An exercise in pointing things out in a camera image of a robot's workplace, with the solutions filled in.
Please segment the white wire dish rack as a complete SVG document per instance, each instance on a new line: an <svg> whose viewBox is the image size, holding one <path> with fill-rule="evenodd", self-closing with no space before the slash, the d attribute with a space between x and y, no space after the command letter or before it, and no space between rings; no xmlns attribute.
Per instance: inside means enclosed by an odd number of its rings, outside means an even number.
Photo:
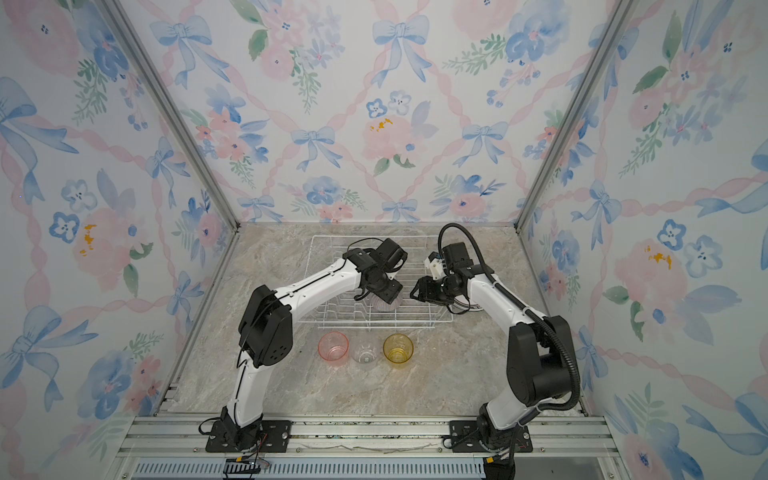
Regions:
<svg viewBox="0 0 768 480"><path fill-rule="evenodd" d="M345 291L303 316L302 323L324 329L428 329L451 323L446 307L414 297L417 283L431 275L424 264L436 243L435 236L332 236L312 238L306 272L315 273L331 263L344 263L351 273L364 270L350 291Z"/></svg>

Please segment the pink plastic cup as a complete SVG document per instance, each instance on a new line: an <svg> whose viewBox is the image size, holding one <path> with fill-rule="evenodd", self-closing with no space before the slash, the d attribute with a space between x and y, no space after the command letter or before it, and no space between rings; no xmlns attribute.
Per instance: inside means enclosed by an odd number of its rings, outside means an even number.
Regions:
<svg viewBox="0 0 768 480"><path fill-rule="evenodd" d="M338 367L347 361L349 348L350 342L346 335L338 331L330 331L320 338L317 351L324 362Z"/></svg>

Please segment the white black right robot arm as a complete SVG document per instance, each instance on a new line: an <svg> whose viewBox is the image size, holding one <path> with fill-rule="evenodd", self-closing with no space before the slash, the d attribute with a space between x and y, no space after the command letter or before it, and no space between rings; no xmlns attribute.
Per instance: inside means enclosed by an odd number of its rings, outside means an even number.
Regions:
<svg viewBox="0 0 768 480"><path fill-rule="evenodd" d="M506 334L507 385L480 407L479 441L499 450L545 411L579 404L581 379L570 326L561 316L533 309L509 290L462 242L440 246L425 261L429 274L410 293L414 300L449 308L459 298L488 314Z"/></svg>

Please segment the clear plastic cup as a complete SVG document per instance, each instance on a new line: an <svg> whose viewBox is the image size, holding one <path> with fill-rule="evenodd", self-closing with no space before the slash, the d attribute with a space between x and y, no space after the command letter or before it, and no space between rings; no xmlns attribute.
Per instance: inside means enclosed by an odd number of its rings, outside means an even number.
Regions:
<svg viewBox="0 0 768 480"><path fill-rule="evenodd" d="M379 357L379 349L375 342L358 342L352 350L352 359L360 365L374 365Z"/></svg>

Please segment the yellow plastic cup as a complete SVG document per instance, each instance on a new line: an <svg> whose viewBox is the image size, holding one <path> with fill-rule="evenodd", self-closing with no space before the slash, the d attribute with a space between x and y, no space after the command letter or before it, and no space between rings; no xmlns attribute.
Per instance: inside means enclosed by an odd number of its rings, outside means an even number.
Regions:
<svg viewBox="0 0 768 480"><path fill-rule="evenodd" d="M393 333L384 340L383 353L390 363L404 365L409 362L413 356L413 341L405 334Z"/></svg>

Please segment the small white bowl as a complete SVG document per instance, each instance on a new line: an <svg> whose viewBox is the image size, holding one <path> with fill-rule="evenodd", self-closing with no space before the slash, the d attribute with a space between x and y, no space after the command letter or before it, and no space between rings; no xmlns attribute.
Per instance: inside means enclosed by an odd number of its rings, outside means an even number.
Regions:
<svg viewBox="0 0 768 480"><path fill-rule="evenodd" d="M395 312L401 305L402 298L397 296L390 303L380 297L373 295L370 300L370 309L372 313L392 313Z"/></svg>

